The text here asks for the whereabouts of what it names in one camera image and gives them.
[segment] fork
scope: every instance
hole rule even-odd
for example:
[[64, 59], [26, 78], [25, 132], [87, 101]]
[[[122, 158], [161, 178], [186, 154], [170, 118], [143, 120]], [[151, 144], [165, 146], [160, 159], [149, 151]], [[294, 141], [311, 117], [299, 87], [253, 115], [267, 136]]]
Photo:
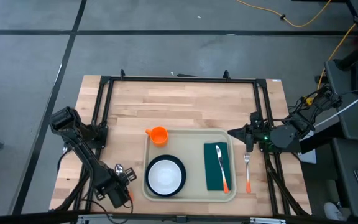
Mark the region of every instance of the fork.
[[251, 182], [249, 179], [249, 152], [244, 154], [244, 161], [246, 162], [247, 166], [247, 193], [251, 193]]

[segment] wooden table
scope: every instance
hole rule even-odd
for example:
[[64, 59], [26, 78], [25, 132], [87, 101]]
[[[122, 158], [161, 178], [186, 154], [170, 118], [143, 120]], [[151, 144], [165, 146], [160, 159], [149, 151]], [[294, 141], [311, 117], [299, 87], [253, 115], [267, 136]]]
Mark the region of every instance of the wooden table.
[[[100, 76], [84, 76], [76, 109], [85, 124], [91, 122]], [[288, 114], [280, 80], [267, 80], [274, 118]], [[266, 118], [264, 99], [260, 100]], [[99, 115], [103, 113], [103, 103]], [[272, 209], [267, 185], [263, 154], [255, 145], [250, 157], [252, 193], [246, 193], [246, 166], [243, 142], [233, 138], [237, 177], [237, 194], [228, 203], [151, 202], [142, 193], [144, 181], [145, 129], [166, 128], [239, 128], [249, 122], [256, 111], [251, 84], [187, 83], [187, 82], [121, 82], [115, 81], [108, 116], [108, 140], [101, 160], [109, 167], [117, 163], [133, 167], [138, 179], [131, 182], [134, 193], [134, 213], [271, 216]], [[304, 210], [310, 213], [308, 195], [298, 160], [289, 153], [281, 155], [287, 188]], [[63, 158], [50, 208], [58, 207], [78, 182], [81, 162], [70, 152]], [[278, 208], [283, 212], [280, 191], [276, 188]], [[130, 212], [128, 208], [114, 209], [108, 197], [100, 204], [109, 212]], [[102, 212], [92, 205], [92, 211]]]

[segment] white plate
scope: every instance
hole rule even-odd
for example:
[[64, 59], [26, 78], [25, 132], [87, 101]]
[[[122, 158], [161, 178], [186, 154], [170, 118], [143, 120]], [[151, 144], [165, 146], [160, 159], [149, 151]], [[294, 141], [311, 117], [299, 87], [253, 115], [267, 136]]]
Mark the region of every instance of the white plate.
[[180, 169], [172, 161], [158, 161], [150, 168], [149, 184], [158, 194], [171, 194], [179, 188], [180, 182]]

